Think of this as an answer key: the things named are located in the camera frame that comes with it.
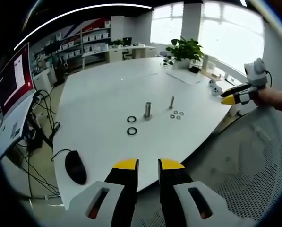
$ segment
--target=storage box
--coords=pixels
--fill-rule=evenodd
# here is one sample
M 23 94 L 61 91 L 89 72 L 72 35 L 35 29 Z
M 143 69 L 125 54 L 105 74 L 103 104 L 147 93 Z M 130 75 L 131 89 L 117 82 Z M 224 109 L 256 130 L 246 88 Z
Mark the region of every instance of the storage box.
M 70 42 L 68 43 L 68 47 L 72 47 L 72 46 L 74 46 L 74 41 L 70 41 Z
M 74 56 L 75 56 L 75 53 L 74 53 L 74 52 L 68 53 L 68 58 L 73 58 Z
M 78 56 L 81 54 L 81 50 L 75 50 L 75 56 Z
M 108 38 L 108 32 L 107 33 L 103 33 L 103 39 Z
M 86 53 L 86 52 L 89 52 L 90 51 L 90 46 L 86 46 L 86 47 L 84 47 L 84 52 Z
M 63 44 L 63 45 L 62 45 L 62 49 L 63 49 L 63 50 L 65 50 L 65 49 L 67 49 L 67 48 L 68 48 L 68 44 Z
M 95 39 L 102 39 L 102 34 L 96 34 Z
M 56 34 L 56 40 L 60 41 L 62 39 L 62 32 L 59 32 L 58 34 Z
M 97 45 L 92 46 L 92 51 L 100 51 L 100 50 L 101 50 L 101 48 L 99 46 L 97 46 Z
M 90 35 L 89 36 L 89 41 L 93 41 L 95 39 L 95 36 L 94 35 Z
M 110 20 L 105 21 L 105 27 L 110 27 L 110 26 L 111 26 L 111 21 Z
M 84 36 L 84 37 L 83 37 L 83 42 L 84 42 L 84 43 L 88 42 L 88 36 Z

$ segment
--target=computer screen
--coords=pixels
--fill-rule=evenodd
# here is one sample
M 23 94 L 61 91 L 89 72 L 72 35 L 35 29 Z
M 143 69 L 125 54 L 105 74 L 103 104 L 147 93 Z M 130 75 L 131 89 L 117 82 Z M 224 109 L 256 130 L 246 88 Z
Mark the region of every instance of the computer screen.
M 131 45 L 131 41 L 132 41 L 131 37 L 123 38 L 123 43 L 124 43 L 125 46 L 130 46 Z
M 8 61 L 0 73 L 0 108 L 3 115 L 33 89 L 29 66 L 29 44 L 26 44 Z

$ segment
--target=black computer mouse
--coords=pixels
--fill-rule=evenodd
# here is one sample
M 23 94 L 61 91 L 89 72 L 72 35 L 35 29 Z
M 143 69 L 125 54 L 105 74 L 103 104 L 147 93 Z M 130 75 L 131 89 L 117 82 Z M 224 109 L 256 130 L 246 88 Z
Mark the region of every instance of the black computer mouse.
M 86 170 L 79 153 L 76 150 L 70 151 L 65 157 L 65 169 L 69 177 L 78 184 L 86 183 Z

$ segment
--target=paper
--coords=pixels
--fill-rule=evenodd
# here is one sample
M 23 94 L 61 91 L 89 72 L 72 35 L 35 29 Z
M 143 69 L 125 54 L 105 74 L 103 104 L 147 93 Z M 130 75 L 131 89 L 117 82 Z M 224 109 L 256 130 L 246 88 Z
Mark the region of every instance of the paper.
M 189 72 L 188 70 L 166 69 L 165 72 L 167 75 L 174 77 L 188 85 L 194 85 L 200 82 L 200 76 L 193 72 Z

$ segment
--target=ceiling light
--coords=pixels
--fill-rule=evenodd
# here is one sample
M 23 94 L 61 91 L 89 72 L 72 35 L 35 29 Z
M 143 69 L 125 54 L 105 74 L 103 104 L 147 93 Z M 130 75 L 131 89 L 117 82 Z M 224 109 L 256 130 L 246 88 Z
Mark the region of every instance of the ceiling light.
M 240 0 L 240 3 L 244 6 L 247 7 L 246 1 L 245 0 Z
M 133 7 L 141 7 L 141 8 L 146 8 L 146 9 L 151 9 L 152 7 L 150 6 L 142 6 L 142 5 L 137 5 L 137 4 L 126 4 L 126 3 L 112 3 L 112 4 L 101 4 L 101 5 L 95 5 L 95 6 L 87 6 L 87 7 L 83 7 L 83 8 L 79 8 L 79 9 L 75 9 L 73 11 L 67 12 L 67 13 L 63 13 L 60 16 L 57 16 L 47 22 L 45 22 L 43 25 L 40 25 L 39 27 L 37 27 L 34 31 L 32 31 L 30 34 L 28 34 L 26 37 L 24 37 L 18 44 L 17 46 L 15 46 L 14 50 L 16 50 L 28 37 L 30 37 L 32 34 L 34 34 L 36 31 L 38 31 L 39 29 L 43 28 L 44 26 L 46 26 L 47 24 L 49 24 L 50 22 L 53 22 L 56 19 L 59 19 L 63 16 L 66 16 L 68 14 L 71 13 L 75 13 L 78 11 L 82 11 L 84 9 L 91 9 L 91 8 L 97 8 L 97 7 L 105 7 L 105 6 L 133 6 Z

